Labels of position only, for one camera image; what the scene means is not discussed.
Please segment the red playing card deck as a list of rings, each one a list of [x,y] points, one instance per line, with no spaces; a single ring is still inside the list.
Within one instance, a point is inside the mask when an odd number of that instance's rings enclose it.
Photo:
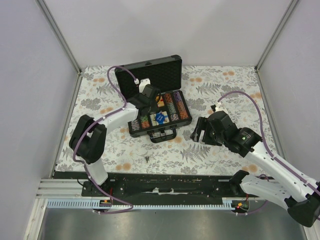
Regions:
[[[165,102],[162,96],[157,96],[155,100],[158,108],[163,108],[165,106]]]

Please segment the blue small blind button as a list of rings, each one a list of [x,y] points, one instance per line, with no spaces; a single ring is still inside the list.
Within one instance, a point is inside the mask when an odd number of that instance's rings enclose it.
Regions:
[[[164,121],[165,121],[165,116],[161,113],[161,112],[159,112],[159,113],[157,113],[156,115],[155,115],[155,121],[158,123],[158,124],[163,124],[164,123]]]

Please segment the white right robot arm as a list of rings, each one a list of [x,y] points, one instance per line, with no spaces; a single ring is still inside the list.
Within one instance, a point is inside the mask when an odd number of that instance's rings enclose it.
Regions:
[[[278,154],[267,149],[263,138],[248,127],[238,128],[223,110],[199,117],[190,138],[206,145],[224,146],[230,152],[256,164],[273,182],[239,170],[231,178],[229,191],[235,197],[244,193],[265,199],[285,209],[304,227],[312,227],[320,216],[320,183],[302,173]]]

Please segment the blue playing card deck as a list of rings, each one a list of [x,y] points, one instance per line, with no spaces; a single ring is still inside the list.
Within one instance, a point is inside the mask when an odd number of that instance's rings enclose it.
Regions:
[[[170,122],[166,111],[160,111],[158,113],[151,114],[149,118],[153,127],[168,124]]]

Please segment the black poker set case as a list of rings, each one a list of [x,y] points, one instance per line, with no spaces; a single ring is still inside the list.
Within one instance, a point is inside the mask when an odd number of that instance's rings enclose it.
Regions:
[[[133,138],[149,136],[152,143],[161,143],[191,124],[179,55],[121,65],[114,73],[122,95],[138,108],[137,118],[128,123]]]

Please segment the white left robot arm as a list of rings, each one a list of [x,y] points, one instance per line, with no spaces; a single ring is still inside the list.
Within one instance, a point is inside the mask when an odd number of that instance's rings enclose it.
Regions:
[[[69,147],[73,150],[73,160],[84,164],[89,179],[94,182],[92,189],[97,195],[103,197],[110,192],[110,184],[106,181],[108,173],[101,160],[107,134],[139,117],[157,112],[160,95],[161,91],[146,78],[139,84],[139,93],[125,100],[124,106],[97,120],[87,114],[79,118]]]

